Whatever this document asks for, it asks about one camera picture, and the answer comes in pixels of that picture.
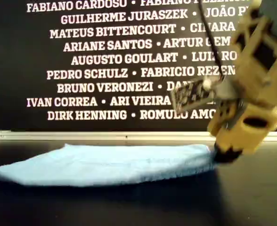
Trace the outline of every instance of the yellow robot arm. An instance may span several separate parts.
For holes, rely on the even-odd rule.
[[[254,153],[277,129],[277,0],[254,0],[231,43],[238,53],[234,76],[192,81],[171,92],[173,107],[179,113],[216,102],[207,130],[216,137],[218,162]],[[194,88],[200,84],[202,89]]]

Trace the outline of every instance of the metal edge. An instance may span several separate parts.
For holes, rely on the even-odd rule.
[[[83,141],[215,141],[208,132],[12,132],[0,131],[0,140]],[[277,141],[271,132],[264,141]]]

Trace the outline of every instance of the black table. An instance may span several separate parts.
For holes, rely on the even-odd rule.
[[[62,142],[0,142],[0,165]],[[0,226],[277,226],[277,142],[215,172],[107,188],[0,182]]]

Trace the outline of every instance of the wire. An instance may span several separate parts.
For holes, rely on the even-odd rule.
[[[204,27],[205,27],[205,32],[209,38],[209,41],[210,41],[210,44],[211,44],[211,50],[214,54],[214,58],[215,58],[215,63],[216,65],[218,66],[218,69],[219,69],[219,73],[220,73],[220,80],[223,80],[224,79],[224,74],[222,73],[222,68],[221,68],[221,59],[220,59],[220,56],[218,54],[218,49],[217,47],[215,46],[215,43],[214,43],[214,38],[213,38],[213,35],[212,35],[212,32],[209,28],[209,25],[205,19],[205,16],[204,16],[204,9],[203,9],[203,4],[202,4],[202,0],[198,0],[198,8],[199,8],[199,13],[200,13],[200,16],[201,16],[201,20],[204,24]]]

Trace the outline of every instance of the light blue cloth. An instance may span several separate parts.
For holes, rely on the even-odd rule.
[[[213,170],[205,145],[65,145],[0,166],[0,178],[27,186],[114,186],[185,177]]]

